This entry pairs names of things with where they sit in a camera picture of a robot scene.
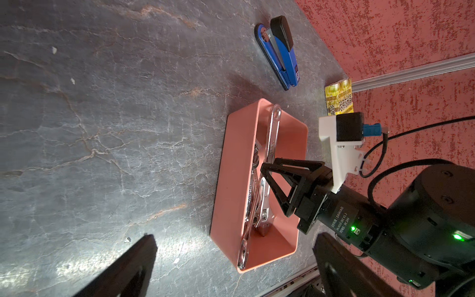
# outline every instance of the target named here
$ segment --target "stapler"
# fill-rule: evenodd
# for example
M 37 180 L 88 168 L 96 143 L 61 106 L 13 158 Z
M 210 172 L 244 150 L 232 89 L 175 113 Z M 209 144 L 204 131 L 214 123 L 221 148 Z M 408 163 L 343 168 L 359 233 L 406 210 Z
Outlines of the stapler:
M 254 34 L 284 90 L 297 86 L 300 76 L 287 19 L 284 16 L 273 18 L 269 28 L 257 24 Z

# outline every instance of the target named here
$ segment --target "gray marble table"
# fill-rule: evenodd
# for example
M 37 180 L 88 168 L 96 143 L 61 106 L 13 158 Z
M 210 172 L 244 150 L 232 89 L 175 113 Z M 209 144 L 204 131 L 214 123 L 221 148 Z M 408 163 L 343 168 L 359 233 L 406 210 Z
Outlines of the gray marble table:
M 240 275 L 209 238 L 228 114 L 264 97 L 318 140 L 345 77 L 291 0 L 3 1 L 0 295 L 70 296 L 144 233 L 149 296 L 252 296 L 314 264 Z M 301 80 L 285 92 L 254 25 L 287 16 Z

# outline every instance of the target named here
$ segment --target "yellow snack wrapper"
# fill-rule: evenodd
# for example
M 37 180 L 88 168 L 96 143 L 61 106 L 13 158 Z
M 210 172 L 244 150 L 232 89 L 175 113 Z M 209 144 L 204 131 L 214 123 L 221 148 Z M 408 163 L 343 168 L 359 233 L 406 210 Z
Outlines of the yellow snack wrapper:
M 328 115 L 354 112 L 352 101 L 352 79 L 343 79 L 325 87 Z

